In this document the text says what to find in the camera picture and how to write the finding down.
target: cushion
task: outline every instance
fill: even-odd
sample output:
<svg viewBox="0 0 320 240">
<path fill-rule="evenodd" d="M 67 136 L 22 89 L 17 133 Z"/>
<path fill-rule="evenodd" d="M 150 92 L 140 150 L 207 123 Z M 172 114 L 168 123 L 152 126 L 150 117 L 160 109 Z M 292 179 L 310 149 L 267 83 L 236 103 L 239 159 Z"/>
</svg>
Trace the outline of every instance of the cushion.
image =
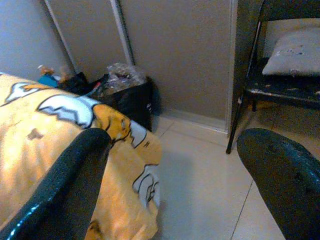
<svg viewBox="0 0 320 240">
<path fill-rule="evenodd" d="M 320 27 L 306 27 L 281 37 L 263 75 L 320 76 Z"/>
</svg>

